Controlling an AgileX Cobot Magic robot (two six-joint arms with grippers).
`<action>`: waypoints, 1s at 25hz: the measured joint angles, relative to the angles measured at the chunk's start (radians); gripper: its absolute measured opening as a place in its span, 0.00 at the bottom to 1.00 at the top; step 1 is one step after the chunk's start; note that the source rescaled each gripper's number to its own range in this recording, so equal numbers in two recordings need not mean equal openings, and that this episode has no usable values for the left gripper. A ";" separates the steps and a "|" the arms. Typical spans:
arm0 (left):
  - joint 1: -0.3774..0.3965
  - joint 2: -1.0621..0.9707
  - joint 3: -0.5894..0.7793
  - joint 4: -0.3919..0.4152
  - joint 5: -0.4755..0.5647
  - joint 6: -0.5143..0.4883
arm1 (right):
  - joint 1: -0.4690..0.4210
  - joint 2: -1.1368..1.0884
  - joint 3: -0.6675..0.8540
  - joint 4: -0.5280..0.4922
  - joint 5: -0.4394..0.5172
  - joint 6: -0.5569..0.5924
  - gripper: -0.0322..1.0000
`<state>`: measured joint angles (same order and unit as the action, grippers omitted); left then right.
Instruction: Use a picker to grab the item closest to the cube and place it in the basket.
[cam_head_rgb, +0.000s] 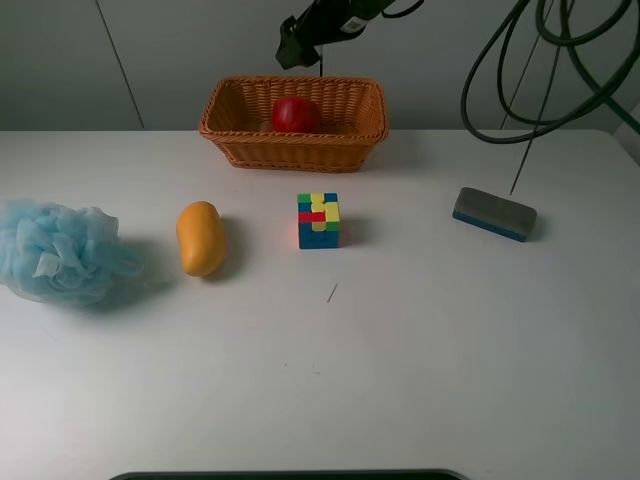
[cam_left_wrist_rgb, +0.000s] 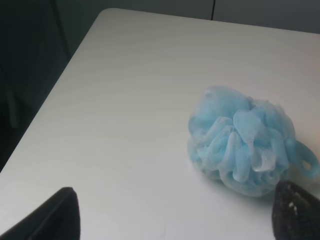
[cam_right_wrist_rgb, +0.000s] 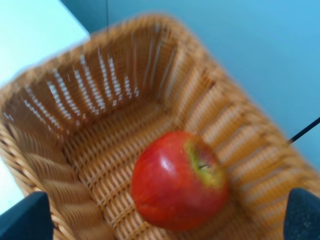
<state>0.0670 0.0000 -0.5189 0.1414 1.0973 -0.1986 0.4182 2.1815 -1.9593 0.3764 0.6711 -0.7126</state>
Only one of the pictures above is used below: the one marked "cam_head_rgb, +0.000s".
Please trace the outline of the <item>black picker gripper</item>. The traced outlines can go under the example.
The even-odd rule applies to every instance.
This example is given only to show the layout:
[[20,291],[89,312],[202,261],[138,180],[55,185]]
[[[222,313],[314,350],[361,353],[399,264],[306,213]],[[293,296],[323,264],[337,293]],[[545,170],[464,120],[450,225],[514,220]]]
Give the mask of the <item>black picker gripper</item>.
[[393,0],[313,1],[299,17],[290,16],[283,21],[275,58],[284,70],[311,67],[320,61],[316,46],[355,38],[393,3]]

